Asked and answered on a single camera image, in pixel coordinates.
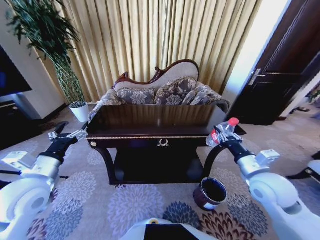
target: potted plant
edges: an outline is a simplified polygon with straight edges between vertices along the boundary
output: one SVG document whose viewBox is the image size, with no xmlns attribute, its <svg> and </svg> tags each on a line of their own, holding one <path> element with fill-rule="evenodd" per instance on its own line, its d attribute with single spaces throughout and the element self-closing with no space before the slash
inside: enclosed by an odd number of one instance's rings
<svg viewBox="0 0 320 240">
<path fill-rule="evenodd" d="M 68 51 L 74 50 L 69 41 L 79 41 L 78 32 L 59 15 L 54 1 L 64 8 L 59 0 L 6 0 L 13 9 L 7 13 L 8 26 L 12 26 L 19 43 L 22 36 L 29 38 L 29 49 L 34 47 L 51 59 L 67 104 L 80 122 L 86 122 L 88 104 L 68 56 Z"/>
</svg>

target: plastic bottle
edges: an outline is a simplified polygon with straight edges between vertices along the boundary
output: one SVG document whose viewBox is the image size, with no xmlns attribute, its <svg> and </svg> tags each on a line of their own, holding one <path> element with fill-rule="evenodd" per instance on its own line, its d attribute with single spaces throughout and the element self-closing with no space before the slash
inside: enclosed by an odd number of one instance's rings
<svg viewBox="0 0 320 240">
<path fill-rule="evenodd" d="M 220 123 L 216 127 L 223 132 L 226 136 L 229 136 L 231 133 L 235 132 L 236 126 L 239 124 L 239 120 L 235 117 L 232 117 L 229 119 L 229 121 L 225 121 L 223 123 Z M 212 130 L 212 132 L 209 134 L 209 136 L 206 138 L 205 142 L 210 147 L 216 147 L 220 144 L 221 137 L 216 132 L 215 129 Z"/>
</svg>

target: white flower pot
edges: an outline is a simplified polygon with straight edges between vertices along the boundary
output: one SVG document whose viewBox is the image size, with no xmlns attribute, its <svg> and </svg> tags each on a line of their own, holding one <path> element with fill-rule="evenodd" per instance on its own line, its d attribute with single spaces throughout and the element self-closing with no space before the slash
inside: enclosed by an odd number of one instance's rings
<svg viewBox="0 0 320 240">
<path fill-rule="evenodd" d="M 87 122 L 89 120 L 89 107 L 88 104 L 85 103 L 82 107 L 72 108 L 69 107 L 79 122 Z"/>
</svg>

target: wall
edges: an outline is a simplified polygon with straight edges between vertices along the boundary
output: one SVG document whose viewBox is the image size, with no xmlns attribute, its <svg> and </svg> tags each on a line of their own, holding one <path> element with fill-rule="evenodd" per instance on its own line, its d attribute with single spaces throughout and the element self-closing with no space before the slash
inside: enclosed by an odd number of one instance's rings
<svg viewBox="0 0 320 240">
<path fill-rule="evenodd" d="M 305 87 L 300 89 L 295 96 L 293 97 L 294 100 L 292 103 L 283 111 L 283 113 L 280 115 L 280 117 L 287 117 L 289 113 L 295 109 L 296 107 L 299 107 L 299 104 L 302 102 L 302 100 L 307 96 L 307 94 L 314 89 L 314 87 L 320 83 L 320 72 L 311 80 L 311 82 Z"/>
<path fill-rule="evenodd" d="M 291 0 L 263 0 L 222 96 L 233 105 L 245 87 Z"/>
<path fill-rule="evenodd" d="M 33 119 L 43 119 L 63 105 L 65 101 L 54 86 L 43 62 L 37 59 L 39 55 L 35 49 L 31 51 L 31 56 L 29 56 L 30 51 L 26 47 L 28 40 L 22 39 L 21 45 L 19 45 L 18 39 L 8 33 L 10 30 L 6 25 L 8 22 L 6 11 L 8 9 L 9 6 L 4 1 L 0 1 L 0 45 L 32 88 L 32 91 L 24 92 L 16 97 L 27 101 L 27 105 L 32 106 L 35 112 L 30 115 Z"/>
</svg>

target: wooden table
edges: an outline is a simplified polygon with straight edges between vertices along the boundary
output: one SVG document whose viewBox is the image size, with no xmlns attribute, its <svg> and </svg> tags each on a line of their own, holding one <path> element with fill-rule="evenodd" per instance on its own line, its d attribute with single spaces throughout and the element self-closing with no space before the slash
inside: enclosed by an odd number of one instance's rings
<svg viewBox="0 0 320 240">
<path fill-rule="evenodd" d="M 203 167 L 197 147 L 207 146 L 206 137 L 225 118 L 211 105 L 103 106 L 86 139 L 102 155 L 111 185 L 200 183 L 214 160 L 209 154 Z M 114 162 L 107 148 L 117 148 Z"/>
</svg>

